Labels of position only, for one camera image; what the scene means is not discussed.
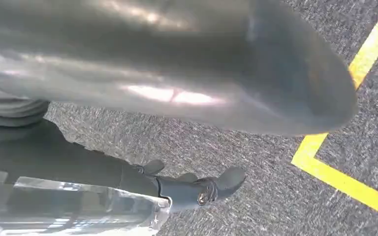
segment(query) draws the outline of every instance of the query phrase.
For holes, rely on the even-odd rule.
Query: gray carpet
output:
[[[378,20],[378,0],[286,0],[347,63]],[[359,92],[359,113],[317,157],[378,190],[378,61]],[[378,236],[378,212],[290,164],[302,138],[224,131],[179,119],[71,104],[47,114],[68,140],[132,163],[161,159],[164,174],[248,171],[242,189],[208,209],[173,215],[160,236]]]

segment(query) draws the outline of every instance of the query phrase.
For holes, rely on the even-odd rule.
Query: yellow floor marking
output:
[[[377,58],[378,23],[349,66],[356,88],[363,82]],[[306,136],[293,156],[292,164],[378,211],[378,191],[315,159],[327,135],[328,133]]]

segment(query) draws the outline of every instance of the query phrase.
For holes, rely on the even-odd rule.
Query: yellow tape line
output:
[[[363,82],[377,58],[378,23],[349,66],[356,88]],[[327,135],[306,136],[293,156],[292,164],[378,211],[378,191],[315,159]]]

